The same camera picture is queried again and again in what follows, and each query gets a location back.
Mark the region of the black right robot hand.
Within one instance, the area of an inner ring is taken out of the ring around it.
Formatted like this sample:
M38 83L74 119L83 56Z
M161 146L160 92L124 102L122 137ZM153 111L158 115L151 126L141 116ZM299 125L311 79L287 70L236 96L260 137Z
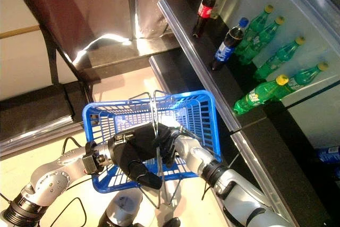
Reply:
M160 148L160 155L162 157L162 162L167 168L170 168L174 164L175 158L175 145L174 140L179 135L179 130L174 127L168 127L161 125L158 128L159 134L157 142Z

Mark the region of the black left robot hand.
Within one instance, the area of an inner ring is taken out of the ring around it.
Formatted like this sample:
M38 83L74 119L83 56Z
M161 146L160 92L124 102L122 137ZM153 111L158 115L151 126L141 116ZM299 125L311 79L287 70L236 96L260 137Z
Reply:
M107 146L113 163L132 181L159 190L161 178L144 164L157 155L155 138L154 127L147 123L115 134Z

